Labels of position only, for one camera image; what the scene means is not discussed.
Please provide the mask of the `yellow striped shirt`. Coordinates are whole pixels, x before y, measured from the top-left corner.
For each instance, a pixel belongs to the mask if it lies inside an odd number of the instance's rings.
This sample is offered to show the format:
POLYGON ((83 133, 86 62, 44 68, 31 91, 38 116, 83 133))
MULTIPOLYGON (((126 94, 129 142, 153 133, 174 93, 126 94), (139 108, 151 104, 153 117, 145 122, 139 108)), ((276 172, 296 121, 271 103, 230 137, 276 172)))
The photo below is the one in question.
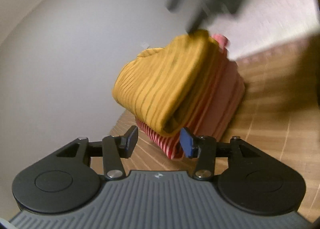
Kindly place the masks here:
POLYGON ((122 68, 112 96, 157 134, 175 135, 199 108, 218 51, 207 30, 146 49, 122 68))

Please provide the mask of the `red striped folded garment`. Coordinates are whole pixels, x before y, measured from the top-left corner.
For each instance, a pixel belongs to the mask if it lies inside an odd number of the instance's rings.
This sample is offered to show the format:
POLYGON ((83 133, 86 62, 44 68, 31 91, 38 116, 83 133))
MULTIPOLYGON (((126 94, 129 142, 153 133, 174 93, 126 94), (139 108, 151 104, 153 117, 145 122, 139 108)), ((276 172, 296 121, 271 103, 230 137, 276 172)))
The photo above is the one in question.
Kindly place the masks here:
MULTIPOLYGON (((219 44, 219 51, 215 56, 214 65, 209 72, 208 80, 206 81, 204 92, 201 93, 197 102, 195 110, 189 117, 187 123, 184 125, 189 128, 194 134, 198 130, 201 121, 208 112, 209 106, 213 102, 214 95, 217 92, 225 74, 225 70, 229 65, 227 58, 228 39, 221 34, 213 34, 212 39, 219 44)), ((144 122, 135 119, 138 128, 146 133, 146 135, 165 153, 170 159, 180 159, 183 157, 183 150, 180 145, 180 133, 171 137, 163 137, 153 131, 144 122)))

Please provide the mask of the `pink folded garment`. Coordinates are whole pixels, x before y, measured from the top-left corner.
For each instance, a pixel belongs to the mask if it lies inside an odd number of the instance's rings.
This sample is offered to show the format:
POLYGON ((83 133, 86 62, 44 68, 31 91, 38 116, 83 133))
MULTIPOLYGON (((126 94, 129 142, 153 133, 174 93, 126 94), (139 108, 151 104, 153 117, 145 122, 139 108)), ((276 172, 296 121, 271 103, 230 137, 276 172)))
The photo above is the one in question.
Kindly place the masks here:
POLYGON ((206 93, 206 102, 195 128, 195 134, 221 139, 244 92, 244 81, 238 73, 237 64, 230 61, 226 55, 221 55, 217 72, 206 93))

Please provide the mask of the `bamboo bed mat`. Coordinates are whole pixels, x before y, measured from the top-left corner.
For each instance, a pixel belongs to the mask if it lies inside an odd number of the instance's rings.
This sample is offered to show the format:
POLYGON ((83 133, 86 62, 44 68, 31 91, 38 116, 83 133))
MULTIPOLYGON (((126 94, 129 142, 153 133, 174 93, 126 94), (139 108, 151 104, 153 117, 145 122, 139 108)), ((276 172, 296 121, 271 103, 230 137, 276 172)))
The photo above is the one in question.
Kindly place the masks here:
POLYGON ((236 60, 245 94, 221 136, 237 135, 298 171, 300 214, 319 217, 319 35, 236 60))

